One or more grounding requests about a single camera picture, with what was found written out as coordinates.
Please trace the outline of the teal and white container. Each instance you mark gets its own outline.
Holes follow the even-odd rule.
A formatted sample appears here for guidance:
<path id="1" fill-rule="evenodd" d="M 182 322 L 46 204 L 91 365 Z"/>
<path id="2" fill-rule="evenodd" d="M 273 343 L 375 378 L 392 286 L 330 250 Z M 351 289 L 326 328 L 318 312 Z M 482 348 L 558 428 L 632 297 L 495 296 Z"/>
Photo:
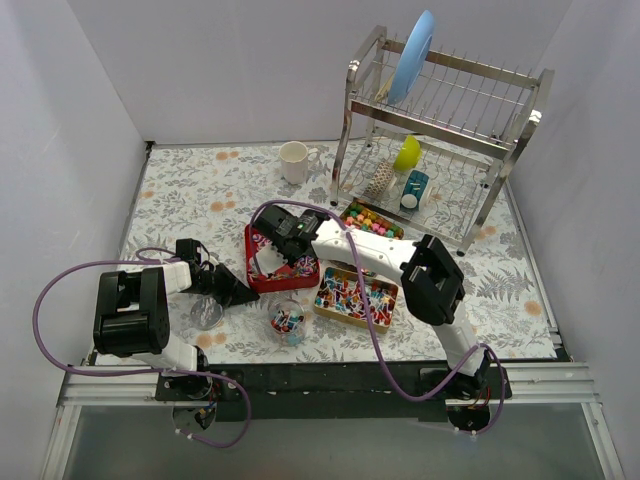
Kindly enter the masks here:
<path id="1" fill-rule="evenodd" d="M 407 213 L 416 213 L 426 208 L 433 188 L 430 177 L 413 169 L 406 180 L 400 196 L 400 209 Z"/>

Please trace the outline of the stainless steel dish rack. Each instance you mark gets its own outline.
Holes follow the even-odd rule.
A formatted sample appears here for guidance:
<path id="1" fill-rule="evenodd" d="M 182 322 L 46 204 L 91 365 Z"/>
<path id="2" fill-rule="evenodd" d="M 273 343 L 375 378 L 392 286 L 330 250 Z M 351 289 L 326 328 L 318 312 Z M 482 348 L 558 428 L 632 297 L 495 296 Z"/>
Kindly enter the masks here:
<path id="1" fill-rule="evenodd" d="M 411 93 L 393 105 L 404 47 L 378 25 L 349 63 L 329 199 L 357 200 L 466 250 L 541 123 L 554 72 L 535 75 L 434 48 Z M 393 163 L 409 136 L 420 144 L 415 168 L 429 178 L 425 204 L 415 210 L 401 204 L 406 173 L 372 191 L 376 170 Z"/>

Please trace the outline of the aluminium table edge rail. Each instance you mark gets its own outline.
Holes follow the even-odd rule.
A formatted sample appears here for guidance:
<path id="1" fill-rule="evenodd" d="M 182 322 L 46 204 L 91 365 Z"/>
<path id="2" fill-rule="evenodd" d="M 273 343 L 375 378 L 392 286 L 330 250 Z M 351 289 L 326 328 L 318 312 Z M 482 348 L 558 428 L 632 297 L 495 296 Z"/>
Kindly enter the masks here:
<path id="1" fill-rule="evenodd" d="M 42 477 L 623 479 L 589 367 L 510 362 L 479 402 L 411 403 L 373 363 L 217 365 L 213 449 L 186 383 L 89 367 L 61 387 Z"/>

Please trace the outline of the gold tin of ball lollipops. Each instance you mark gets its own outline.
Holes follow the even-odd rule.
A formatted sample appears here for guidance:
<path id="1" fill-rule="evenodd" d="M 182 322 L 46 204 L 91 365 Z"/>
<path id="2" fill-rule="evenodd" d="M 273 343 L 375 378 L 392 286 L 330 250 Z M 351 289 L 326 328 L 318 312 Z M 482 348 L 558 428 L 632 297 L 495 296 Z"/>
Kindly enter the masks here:
<path id="1" fill-rule="evenodd" d="M 367 275 L 364 280 L 373 328 L 377 333 L 386 334 L 392 324 L 398 286 Z M 362 290 L 355 272 L 327 267 L 313 308 L 318 315 L 360 328 L 368 327 Z"/>

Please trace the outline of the yellow green bowl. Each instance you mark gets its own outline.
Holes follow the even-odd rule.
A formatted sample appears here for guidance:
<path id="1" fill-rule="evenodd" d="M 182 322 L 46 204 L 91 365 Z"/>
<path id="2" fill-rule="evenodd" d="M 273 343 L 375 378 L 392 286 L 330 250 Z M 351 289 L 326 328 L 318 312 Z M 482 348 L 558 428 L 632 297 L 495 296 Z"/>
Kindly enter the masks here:
<path id="1" fill-rule="evenodd" d="M 420 142 L 413 135 L 408 135 L 396 156 L 393 168 L 398 172 L 415 168 L 421 153 Z"/>

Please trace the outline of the white ceramic mug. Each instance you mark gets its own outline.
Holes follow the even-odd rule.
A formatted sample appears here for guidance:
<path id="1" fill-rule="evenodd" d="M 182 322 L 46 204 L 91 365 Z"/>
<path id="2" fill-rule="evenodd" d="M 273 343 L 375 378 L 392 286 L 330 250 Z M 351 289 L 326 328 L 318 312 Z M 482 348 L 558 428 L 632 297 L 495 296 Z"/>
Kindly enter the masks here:
<path id="1" fill-rule="evenodd" d="M 309 148 L 299 141 L 290 141 L 279 149 L 279 159 L 283 178 L 292 185 L 306 182 L 311 164 L 310 157 L 319 158 L 317 148 Z"/>

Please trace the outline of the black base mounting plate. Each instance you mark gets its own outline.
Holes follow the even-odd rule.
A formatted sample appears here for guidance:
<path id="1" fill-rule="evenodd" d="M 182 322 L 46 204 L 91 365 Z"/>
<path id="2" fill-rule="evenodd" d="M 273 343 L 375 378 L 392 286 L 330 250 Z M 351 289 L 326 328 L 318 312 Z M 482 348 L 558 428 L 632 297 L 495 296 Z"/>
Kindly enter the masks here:
<path id="1" fill-rule="evenodd" d="M 422 395 L 444 379 L 446 361 L 389 362 L 388 367 L 401 388 L 412 396 Z M 366 419 L 409 418 L 421 421 L 448 421 L 445 401 L 473 402 L 474 391 L 467 398 L 461 375 L 424 402 L 410 402 L 392 390 L 377 362 L 294 363 L 294 364 L 226 364 L 210 365 L 209 371 L 238 382 L 249 395 L 253 420 Z M 505 396 L 512 396 L 506 369 L 504 380 L 497 366 L 485 372 L 481 390 L 490 400 L 499 400 L 502 386 Z M 242 395 L 228 382 L 213 380 L 213 392 L 195 398 L 203 380 L 170 380 L 158 377 L 155 400 L 195 407 L 208 403 L 213 396 L 220 422 L 241 421 L 246 417 Z"/>

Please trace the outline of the clear glass jar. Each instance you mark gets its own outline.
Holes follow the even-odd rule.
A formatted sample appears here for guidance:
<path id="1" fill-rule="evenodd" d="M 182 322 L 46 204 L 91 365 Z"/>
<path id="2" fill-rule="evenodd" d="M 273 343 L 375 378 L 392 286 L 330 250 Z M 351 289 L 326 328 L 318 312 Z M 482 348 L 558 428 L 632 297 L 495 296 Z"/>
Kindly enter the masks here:
<path id="1" fill-rule="evenodd" d="M 268 325 L 273 338 L 281 345 L 297 346 L 306 336 L 307 315 L 296 300 L 280 300 L 269 309 Z"/>

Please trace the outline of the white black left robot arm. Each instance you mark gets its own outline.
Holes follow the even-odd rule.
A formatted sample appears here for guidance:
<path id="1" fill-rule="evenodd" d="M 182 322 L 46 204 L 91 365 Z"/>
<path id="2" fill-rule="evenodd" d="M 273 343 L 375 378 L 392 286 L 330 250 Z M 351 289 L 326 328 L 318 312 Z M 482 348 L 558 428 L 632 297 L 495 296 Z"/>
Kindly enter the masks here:
<path id="1" fill-rule="evenodd" d="M 171 332 L 168 296 L 203 295 L 223 308 L 259 299 L 225 265 L 204 260 L 204 247 L 194 239 L 176 242 L 174 259 L 136 272 L 113 271 L 100 276 L 93 341 L 102 355 L 134 358 L 178 377 L 178 387 L 193 400 L 205 398 L 213 377 L 205 369 L 204 352 Z"/>

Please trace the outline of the red tin of swirl lollipops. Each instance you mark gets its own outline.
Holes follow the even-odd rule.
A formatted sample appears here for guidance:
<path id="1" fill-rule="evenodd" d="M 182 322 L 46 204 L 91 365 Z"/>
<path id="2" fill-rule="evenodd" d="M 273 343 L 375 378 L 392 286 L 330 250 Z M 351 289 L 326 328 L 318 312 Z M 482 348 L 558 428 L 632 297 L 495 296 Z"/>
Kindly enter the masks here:
<path id="1" fill-rule="evenodd" d="M 272 243 L 249 226 L 244 231 L 246 276 L 249 286 L 259 294 L 307 289 L 320 282 L 319 261 L 300 257 L 290 266 Z"/>

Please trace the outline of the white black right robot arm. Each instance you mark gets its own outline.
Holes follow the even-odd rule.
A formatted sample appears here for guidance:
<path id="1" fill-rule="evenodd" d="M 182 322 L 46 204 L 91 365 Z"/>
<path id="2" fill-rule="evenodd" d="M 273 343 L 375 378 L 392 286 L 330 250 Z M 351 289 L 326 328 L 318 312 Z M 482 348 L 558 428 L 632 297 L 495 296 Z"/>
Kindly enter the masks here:
<path id="1" fill-rule="evenodd" d="M 401 397 L 421 402 L 454 387 L 458 397 L 471 398 L 486 389 L 487 372 L 496 356 L 472 331 L 464 305 L 464 275 L 440 239 L 429 234 L 418 241 L 378 236 L 346 225 L 330 210 L 291 200 L 263 203 L 249 227 L 270 240 L 289 264 L 305 255 L 349 262 L 356 267 L 360 284 L 364 283 L 362 272 L 369 270 L 402 288 L 409 312 L 436 333 L 449 371 L 424 394 L 405 392 L 384 360 L 366 307 L 367 328 L 381 371 Z"/>

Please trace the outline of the gold tin of star candies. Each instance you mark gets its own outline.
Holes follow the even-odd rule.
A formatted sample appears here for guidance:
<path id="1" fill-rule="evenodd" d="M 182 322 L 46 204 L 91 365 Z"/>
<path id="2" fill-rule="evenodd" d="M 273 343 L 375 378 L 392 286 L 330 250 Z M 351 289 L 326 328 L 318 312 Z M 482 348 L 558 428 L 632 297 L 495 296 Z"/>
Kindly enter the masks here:
<path id="1" fill-rule="evenodd" d="M 399 284 L 401 265 L 413 252 L 411 242 L 403 239 L 403 228 L 358 201 L 349 203 L 340 218 L 352 229 L 363 269 Z"/>

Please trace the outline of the light blue plate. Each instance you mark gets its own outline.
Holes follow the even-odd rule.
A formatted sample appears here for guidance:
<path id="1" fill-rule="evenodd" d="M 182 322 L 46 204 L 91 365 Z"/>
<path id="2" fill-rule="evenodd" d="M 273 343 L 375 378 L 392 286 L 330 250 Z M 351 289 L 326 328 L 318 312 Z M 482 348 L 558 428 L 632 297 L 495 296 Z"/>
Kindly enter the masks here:
<path id="1" fill-rule="evenodd" d="M 416 21 L 395 69 L 387 97 L 390 105 L 401 104 L 416 83 L 430 50 L 435 24 L 429 10 L 425 10 Z"/>

